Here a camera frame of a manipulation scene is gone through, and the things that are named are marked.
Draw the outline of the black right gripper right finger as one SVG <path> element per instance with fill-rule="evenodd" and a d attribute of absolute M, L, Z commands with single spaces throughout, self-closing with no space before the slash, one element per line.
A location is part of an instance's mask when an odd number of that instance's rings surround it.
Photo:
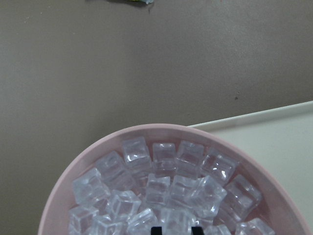
<path fill-rule="evenodd" d="M 203 235 L 203 228 L 200 226 L 191 227 L 192 235 Z"/>

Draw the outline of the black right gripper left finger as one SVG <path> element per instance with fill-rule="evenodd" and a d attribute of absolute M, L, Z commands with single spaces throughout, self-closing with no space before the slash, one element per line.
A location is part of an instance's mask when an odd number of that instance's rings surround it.
<path fill-rule="evenodd" d="M 150 235 L 162 235 L 162 227 L 152 227 Z"/>

